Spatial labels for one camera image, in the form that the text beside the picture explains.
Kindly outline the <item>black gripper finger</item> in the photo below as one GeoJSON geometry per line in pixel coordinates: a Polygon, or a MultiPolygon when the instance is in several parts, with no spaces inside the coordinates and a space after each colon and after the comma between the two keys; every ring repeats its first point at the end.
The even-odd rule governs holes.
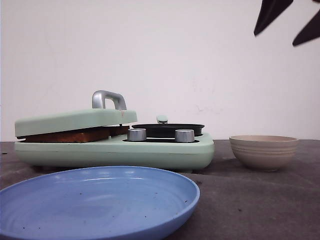
{"type": "Polygon", "coordinates": [[[304,26],[292,42],[298,46],[320,37],[320,12],[318,11],[312,19],[304,26]]]}
{"type": "Polygon", "coordinates": [[[292,3],[293,0],[263,0],[253,30],[254,36],[259,35],[292,3]]]}

